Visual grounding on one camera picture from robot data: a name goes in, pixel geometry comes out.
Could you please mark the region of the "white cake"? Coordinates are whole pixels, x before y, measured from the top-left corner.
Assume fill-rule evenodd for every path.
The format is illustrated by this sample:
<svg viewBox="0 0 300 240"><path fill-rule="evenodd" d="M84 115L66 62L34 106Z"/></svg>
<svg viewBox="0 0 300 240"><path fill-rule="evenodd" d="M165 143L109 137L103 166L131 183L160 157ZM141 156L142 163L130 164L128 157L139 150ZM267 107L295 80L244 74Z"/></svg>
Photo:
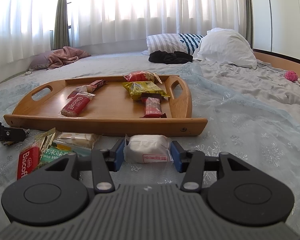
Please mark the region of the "white cake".
<svg viewBox="0 0 300 240"><path fill-rule="evenodd" d="M123 149L127 163L161 163L173 161L170 154L170 138L164 135L134 135L126 138Z"/></svg>

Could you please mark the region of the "gold tea sachet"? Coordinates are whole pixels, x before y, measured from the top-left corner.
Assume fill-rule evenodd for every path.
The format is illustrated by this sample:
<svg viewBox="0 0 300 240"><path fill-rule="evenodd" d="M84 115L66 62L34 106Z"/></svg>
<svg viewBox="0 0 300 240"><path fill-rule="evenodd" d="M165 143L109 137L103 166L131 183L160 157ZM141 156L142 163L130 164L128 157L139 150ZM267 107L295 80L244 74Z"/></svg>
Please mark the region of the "gold tea sachet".
<svg viewBox="0 0 300 240"><path fill-rule="evenodd" d="M52 128L42 134L38 134L34 137L34 146L39 148L39 154L43 155L45 151L52 145L56 136L56 129Z"/></svg>

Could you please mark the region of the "green peas snack packet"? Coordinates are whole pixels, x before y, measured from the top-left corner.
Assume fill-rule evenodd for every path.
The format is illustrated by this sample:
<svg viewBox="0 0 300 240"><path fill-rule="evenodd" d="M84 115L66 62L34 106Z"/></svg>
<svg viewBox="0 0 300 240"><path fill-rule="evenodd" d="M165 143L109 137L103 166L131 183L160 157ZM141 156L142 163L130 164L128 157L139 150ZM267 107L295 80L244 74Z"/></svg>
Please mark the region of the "green peas snack packet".
<svg viewBox="0 0 300 240"><path fill-rule="evenodd" d="M37 168L41 168L52 161L59 159L60 157L66 155L66 154L72 154L74 151L69 149L63 149L63 148L56 148L54 146L50 146L47 150L44 151L44 153L40 156L39 164Z"/></svg>

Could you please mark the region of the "red Biscoff biscuit packet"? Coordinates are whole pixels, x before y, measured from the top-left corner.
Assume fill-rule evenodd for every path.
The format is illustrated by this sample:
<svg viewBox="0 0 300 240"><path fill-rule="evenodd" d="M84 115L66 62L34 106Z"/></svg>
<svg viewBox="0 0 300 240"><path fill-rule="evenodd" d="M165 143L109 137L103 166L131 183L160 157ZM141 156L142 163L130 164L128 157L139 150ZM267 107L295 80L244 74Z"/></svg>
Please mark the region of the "red Biscoff biscuit packet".
<svg viewBox="0 0 300 240"><path fill-rule="evenodd" d="M78 117L79 113L93 99L95 94L87 92L77 93L61 110L61 115L69 117Z"/></svg>

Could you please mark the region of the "red wafer bar wrapper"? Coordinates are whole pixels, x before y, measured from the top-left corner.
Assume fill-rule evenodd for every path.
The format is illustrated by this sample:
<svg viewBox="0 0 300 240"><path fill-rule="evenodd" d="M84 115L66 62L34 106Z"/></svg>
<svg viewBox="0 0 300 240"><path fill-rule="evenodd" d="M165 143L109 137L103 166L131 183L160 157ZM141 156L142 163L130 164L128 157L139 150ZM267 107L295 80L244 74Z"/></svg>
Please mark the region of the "red wafer bar wrapper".
<svg viewBox="0 0 300 240"><path fill-rule="evenodd" d="M142 118L167 118L161 110L162 96L160 94L141 94L141 101L145 104L145 114Z"/></svg>

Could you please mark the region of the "brown almond chocolate packet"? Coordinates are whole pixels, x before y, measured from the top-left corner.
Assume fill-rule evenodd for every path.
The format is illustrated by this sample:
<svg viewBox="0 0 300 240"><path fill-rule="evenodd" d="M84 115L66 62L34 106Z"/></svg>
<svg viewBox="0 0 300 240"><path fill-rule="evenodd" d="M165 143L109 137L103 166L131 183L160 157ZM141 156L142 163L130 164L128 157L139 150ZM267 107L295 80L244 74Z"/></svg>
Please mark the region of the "brown almond chocolate packet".
<svg viewBox="0 0 300 240"><path fill-rule="evenodd" d="M79 92L86 92L86 93L93 93L93 91L96 89L96 86L93 85L83 85L76 87L69 95L68 99L73 98L77 93Z"/></svg>

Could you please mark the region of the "yellow snack bag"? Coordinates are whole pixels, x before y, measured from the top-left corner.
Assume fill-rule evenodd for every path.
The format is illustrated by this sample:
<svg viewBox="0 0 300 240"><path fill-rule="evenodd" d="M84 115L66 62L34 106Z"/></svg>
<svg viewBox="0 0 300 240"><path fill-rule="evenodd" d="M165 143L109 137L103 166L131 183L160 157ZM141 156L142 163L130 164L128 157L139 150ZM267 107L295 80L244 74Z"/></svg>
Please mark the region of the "yellow snack bag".
<svg viewBox="0 0 300 240"><path fill-rule="evenodd" d="M152 81L123 82L122 86L128 91L134 101L140 101L142 96L151 94L169 98L170 96Z"/></svg>

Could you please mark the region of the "red puffy snack bag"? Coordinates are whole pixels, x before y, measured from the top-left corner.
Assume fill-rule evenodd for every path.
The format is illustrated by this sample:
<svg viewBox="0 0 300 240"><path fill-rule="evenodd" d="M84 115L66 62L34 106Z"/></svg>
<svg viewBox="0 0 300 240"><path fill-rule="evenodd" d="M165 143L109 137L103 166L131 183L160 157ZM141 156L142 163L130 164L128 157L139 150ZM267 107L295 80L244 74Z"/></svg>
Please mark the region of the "red puffy snack bag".
<svg viewBox="0 0 300 240"><path fill-rule="evenodd" d="M127 82L152 81L153 83L162 83L160 77L156 73L146 70L134 71L123 77Z"/></svg>

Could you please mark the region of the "red chocolate bar wrapper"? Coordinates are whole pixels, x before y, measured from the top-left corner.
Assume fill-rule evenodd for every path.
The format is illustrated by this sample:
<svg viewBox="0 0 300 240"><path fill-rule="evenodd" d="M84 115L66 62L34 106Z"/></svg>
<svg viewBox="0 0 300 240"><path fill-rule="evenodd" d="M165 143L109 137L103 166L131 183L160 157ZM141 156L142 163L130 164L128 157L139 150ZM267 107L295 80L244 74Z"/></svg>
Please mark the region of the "red chocolate bar wrapper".
<svg viewBox="0 0 300 240"><path fill-rule="evenodd" d="M106 80L95 80L94 82L89 84L91 86L90 90L93 92L94 90L97 90L104 86L106 83Z"/></svg>

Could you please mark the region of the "clear nougat cracker packet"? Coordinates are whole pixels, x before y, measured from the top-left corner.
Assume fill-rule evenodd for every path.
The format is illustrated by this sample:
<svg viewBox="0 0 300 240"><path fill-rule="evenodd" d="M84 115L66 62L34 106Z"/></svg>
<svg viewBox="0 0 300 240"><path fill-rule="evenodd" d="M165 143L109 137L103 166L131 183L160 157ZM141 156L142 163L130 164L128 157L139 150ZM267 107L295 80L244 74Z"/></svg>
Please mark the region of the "clear nougat cracker packet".
<svg viewBox="0 0 300 240"><path fill-rule="evenodd" d="M54 139L54 142L60 145L92 150L100 138L101 135L96 135L93 133L61 132L58 133L57 137Z"/></svg>

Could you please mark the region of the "light blue lace cloth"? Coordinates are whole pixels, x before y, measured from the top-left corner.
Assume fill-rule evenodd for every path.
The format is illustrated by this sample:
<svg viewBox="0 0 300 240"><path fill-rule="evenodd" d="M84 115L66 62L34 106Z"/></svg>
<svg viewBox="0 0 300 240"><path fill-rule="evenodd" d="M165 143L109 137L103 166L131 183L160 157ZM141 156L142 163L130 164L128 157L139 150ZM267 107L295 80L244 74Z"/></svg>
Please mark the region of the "light blue lace cloth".
<svg viewBox="0 0 300 240"><path fill-rule="evenodd" d="M300 233L300 124L286 111L230 89L196 72L183 78L192 93L193 117L207 118L208 124L198 137L175 138L185 149L199 150L209 156L230 152L238 158L284 182L295 196L287 223ZM24 142L5 147L0 143L0 199L13 183L19 152L33 142L38 131L31 131ZM115 186L123 183L181 183L183 174L172 164L123 164L111 174ZM0 231L9 224L0 201Z"/></svg>

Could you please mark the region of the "wooden serving tray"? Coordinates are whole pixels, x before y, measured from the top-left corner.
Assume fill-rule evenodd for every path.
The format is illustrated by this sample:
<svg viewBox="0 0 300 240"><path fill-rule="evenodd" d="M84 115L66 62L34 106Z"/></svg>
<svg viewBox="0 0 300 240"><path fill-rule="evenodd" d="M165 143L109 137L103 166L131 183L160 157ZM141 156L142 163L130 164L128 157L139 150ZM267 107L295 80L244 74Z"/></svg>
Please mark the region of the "wooden serving tray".
<svg viewBox="0 0 300 240"><path fill-rule="evenodd" d="M192 96L187 83L177 75L162 75L158 85L170 98L161 103L166 118L144 118L144 106L133 101L123 88L122 76L105 76L107 83L95 92L78 117L61 115L68 95L78 86L97 77L57 80L45 83L26 94L6 123L47 131L95 133L106 136L161 134L167 137L198 136L207 125L206 118L192 117Z"/></svg>

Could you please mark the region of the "mauve pillow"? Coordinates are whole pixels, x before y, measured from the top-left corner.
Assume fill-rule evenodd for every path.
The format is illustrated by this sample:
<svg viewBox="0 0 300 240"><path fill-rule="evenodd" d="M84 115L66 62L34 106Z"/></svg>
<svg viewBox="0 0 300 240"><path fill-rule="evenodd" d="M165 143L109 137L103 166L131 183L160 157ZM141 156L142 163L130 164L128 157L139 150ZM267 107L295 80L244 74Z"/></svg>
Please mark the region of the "mauve pillow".
<svg viewBox="0 0 300 240"><path fill-rule="evenodd" d="M36 71L36 70L42 70L42 69L47 69L49 67L50 61L49 61L49 56L53 54L55 51L46 51L44 53L41 53L39 55L36 55L32 62L30 63L28 67L28 71Z"/></svg>

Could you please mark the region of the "pink blanket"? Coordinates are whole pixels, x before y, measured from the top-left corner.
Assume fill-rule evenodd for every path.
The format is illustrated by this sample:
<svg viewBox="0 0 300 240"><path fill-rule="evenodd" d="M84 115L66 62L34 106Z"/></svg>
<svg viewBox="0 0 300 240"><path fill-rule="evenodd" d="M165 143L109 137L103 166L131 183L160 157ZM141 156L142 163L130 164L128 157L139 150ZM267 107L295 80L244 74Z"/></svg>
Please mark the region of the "pink blanket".
<svg viewBox="0 0 300 240"><path fill-rule="evenodd" d="M62 49L57 49L48 56L49 69L55 69L67 64L74 63L79 59L90 57L85 50L64 46Z"/></svg>

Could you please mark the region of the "black clothing pile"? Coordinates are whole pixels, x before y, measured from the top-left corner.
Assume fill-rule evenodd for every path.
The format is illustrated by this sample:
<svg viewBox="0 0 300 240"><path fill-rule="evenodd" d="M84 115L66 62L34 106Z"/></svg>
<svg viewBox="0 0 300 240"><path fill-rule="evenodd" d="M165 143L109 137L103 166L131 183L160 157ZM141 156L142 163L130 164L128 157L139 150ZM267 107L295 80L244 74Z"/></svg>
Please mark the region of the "black clothing pile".
<svg viewBox="0 0 300 240"><path fill-rule="evenodd" d="M193 56L182 52L174 51L173 53L168 53L166 51L155 51L150 53L149 62L152 63L164 63L164 64L185 64L193 61Z"/></svg>

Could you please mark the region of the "grey green drape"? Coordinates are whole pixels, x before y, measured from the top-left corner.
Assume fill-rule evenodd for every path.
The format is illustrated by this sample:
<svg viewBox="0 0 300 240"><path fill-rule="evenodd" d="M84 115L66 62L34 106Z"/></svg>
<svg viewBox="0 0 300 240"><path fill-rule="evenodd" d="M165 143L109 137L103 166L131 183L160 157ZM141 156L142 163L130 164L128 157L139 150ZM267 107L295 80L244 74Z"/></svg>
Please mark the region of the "grey green drape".
<svg viewBox="0 0 300 240"><path fill-rule="evenodd" d="M53 31L53 49L62 49L64 46L70 46L67 0L58 0Z"/></svg>

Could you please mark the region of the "grey bed sheet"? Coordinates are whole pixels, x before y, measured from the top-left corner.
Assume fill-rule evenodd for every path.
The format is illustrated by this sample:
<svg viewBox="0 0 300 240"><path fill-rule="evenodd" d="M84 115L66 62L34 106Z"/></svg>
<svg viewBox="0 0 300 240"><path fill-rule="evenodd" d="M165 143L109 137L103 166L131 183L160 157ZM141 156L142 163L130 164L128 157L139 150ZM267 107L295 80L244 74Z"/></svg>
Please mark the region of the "grey bed sheet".
<svg viewBox="0 0 300 240"><path fill-rule="evenodd" d="M286 80L283 71L267 63L259 63L256 70L229 65L201 62L198 67L165 65L148 61L142 52L93 55L70 65L17 75L0 84L0 122L12 113L16 104L32 89L46 82L84 76L112 76L135 70L158 74L177 74L182 78L196 72L204 78L226 87L222 101L230 98L230 89L250 96L272 107L288 112L300 124L300 86Z"/></svg>

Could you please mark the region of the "navy striped pillow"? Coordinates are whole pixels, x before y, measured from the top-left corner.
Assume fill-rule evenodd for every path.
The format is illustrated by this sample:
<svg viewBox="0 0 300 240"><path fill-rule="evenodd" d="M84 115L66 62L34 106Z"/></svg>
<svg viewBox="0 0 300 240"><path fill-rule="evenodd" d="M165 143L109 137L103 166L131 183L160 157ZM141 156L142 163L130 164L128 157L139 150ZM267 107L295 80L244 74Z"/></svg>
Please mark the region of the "navy striped pillow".
<svg viewBox="0 0 300 240"><path fill-rule="evenodd" d="M190 55L193 55L194 51L199 47L201 39L203 38L203 35L198 34L179 33L178 35L180 44L183 46L183 50Z"/></svg>

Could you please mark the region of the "striped grey white pillow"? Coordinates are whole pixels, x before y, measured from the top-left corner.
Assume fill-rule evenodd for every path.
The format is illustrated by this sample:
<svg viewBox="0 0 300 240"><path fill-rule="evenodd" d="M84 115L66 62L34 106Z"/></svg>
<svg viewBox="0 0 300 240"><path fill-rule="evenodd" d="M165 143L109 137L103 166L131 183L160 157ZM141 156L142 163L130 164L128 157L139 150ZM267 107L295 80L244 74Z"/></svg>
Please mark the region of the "striped grey white pillow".
<svg viewBox="0 0 300 240"><path fill-rule="evenodd" d="M182 39L181 34L157 34L147 36L146 44L147 50L143 52L145 55L149 55L155 51L165 51L168 53L182 51L188 53L187 45Z"/></svg>

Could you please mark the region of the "white sheer curtain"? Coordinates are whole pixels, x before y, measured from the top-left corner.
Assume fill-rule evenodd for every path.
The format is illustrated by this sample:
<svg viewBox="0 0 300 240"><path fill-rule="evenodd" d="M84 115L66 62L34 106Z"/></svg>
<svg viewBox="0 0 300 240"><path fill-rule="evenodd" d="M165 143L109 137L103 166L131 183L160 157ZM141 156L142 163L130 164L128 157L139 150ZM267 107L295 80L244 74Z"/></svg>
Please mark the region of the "white sheer curtain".
<svg viewBox="0 0 300 240"><path fill-rule="evenodd" d="M53 49L58 0L0 0L0 67ZM246 0L67 0L70 45L247 31Z"/></svg>

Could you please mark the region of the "pink yarn ball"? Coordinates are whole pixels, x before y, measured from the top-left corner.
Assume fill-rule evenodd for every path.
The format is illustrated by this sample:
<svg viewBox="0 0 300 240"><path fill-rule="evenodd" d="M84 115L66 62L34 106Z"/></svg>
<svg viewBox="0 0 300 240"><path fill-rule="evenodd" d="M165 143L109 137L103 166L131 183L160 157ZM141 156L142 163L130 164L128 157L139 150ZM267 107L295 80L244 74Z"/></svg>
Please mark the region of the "pink yarn ball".
<svg viewBox="0 0 300 240"><path fill-rule="evenodd" d="M285 79L287 79L288 81L291 81L291 82L296 82L299 78L298 75L296 74L296 72L294 72L292 70L286 71L284 73L284 77L285 77Z"/></svg>

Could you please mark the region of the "wooden bed frame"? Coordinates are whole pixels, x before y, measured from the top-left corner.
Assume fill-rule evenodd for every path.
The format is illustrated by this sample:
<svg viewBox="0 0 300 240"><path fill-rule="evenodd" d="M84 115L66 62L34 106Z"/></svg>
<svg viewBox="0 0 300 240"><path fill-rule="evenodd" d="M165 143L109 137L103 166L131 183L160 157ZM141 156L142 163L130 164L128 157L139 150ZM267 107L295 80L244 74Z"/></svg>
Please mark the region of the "wooden bed frame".
<svg viewBox="0 0 300 240"><path fill-rule="evenodd" d="M254 55L258 60L270 63L274 68L292 70L300 77L300 59L260 49L254 49Z"/></svg>

